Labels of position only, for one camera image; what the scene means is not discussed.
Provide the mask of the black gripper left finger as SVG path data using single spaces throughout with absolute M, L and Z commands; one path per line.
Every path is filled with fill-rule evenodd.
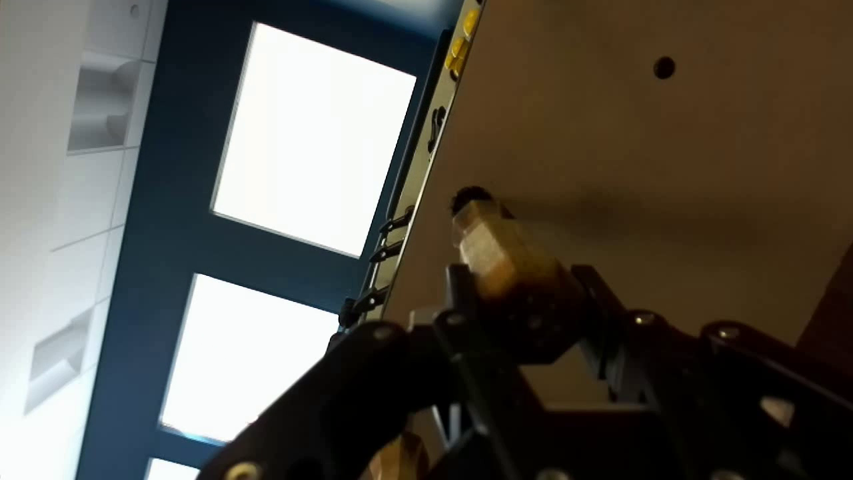
M 474 298 L 471 275 L 447 266 L 447 307 L 405 330 L 362 323 L 289 393 L 221 445 L 197 480 L 358 480 L 413 414 L 465 403 L 458 361 L 441 334 Z

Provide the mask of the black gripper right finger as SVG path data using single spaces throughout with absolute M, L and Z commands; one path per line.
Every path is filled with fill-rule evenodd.
M 765 330 L 685 334 L 587 263 L 519 283 L 499 313 L 526 363 L 578 347 L 614 403 L 645 406 L 685 480 L 850 480 L 853 379 Z

